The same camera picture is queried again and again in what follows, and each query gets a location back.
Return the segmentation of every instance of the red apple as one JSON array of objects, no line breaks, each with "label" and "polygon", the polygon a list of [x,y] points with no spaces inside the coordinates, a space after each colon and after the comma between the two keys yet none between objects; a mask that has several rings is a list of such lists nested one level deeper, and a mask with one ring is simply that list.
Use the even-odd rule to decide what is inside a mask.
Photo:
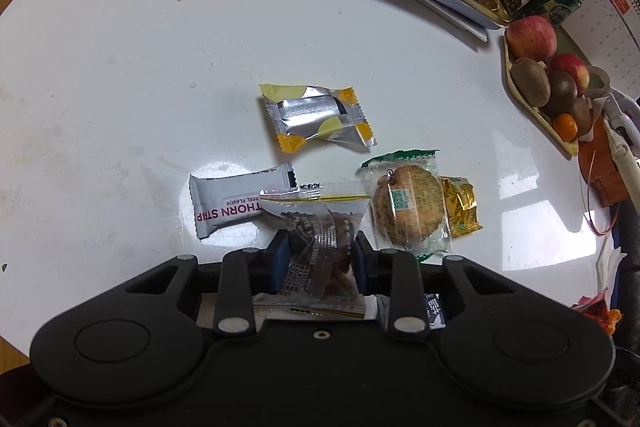
[{"label": "red apple", "polygon": [[578,88],[578,96],[582,96],[589,87],[589,70],[578,55],[572,53],[556,55],[551,59],[551,62],[549,62],[549,69],[569,73],[575,81],[575,86]]},{"label": "red apple", "polygon": [[558,41],[551,23],[540,15],[530,15],[509,24],[504,33],[511,54],[516,58],[549,60],[556,54]]}]

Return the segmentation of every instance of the yellow candy wrapper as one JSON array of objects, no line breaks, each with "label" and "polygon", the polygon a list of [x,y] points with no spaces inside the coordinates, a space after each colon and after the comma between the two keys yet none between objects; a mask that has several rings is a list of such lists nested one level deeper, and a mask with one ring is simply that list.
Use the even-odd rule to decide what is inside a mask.
[{"label": "yellow candy wrapper", "polygon": [[476,216],[474,188],[466,178],[442,178],[444,200],[452,237],[461,237],[482,229]]},{"label": "yellow candy wrapper", "polygon": [[260,84],[260,92],[283,152],[294,153],[314,139],[376,144],[353,87]]}]

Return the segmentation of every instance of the white snack wrapper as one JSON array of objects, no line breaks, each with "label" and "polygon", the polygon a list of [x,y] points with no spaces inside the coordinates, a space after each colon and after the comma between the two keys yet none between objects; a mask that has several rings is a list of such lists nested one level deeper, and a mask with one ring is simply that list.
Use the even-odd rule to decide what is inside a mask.
[{"label": "white snack wrapper", "polygon": [[257,216],[262,211],[260,191],[296,186],[290,163],[228,178],[189,177],[196,236],[204,239],[230,221]]}]

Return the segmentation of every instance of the table surface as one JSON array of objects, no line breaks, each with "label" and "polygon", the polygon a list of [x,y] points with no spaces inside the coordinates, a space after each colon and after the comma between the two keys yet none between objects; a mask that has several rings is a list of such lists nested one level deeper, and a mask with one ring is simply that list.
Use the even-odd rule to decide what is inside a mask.
[{"label": "table surface", "polygon": [[14,0],[0,16],[0,335],[27,352],[51,317],[168,258],[266,245],[264,218],[198,241],[187,185],[284,160],[262,82],[354,86],[377,137],[370,152],[306,147],[288,158],[299,182],[438,148],[484,226],[455,253],[568,305],[593,295],[600,240],[577,161],[508,97],[501,39],[414,0]]}]

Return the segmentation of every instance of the wooden tray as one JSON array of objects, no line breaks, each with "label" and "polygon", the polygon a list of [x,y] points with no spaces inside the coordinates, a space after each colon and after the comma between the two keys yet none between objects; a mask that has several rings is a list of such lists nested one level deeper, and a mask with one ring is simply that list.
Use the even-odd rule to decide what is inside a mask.
[{"label": "wooden tray", "polygon": [[542,129],[553,139],[555,140],[560,148],[571,156],[578,155],[578,140],[573,139],[571,142],[565,142],[561,137],[558,136],[558,133],[554,131],[554,128],[551,127],[549,121],[540,113],[540,110],[537,107],[531,107],[527,101],[522,97],[522,95],[516,89],[516,86],[513,84],[513,80],[511,80],[511,60],[509,58],[509,49],[507,47],[507,39],[502,37],[502,43],[504,45],[504,71],[506,72],[506,84],[507,89],[511,93],[513,99],[518,102],[536,121],[536,123],[542,127]]}]

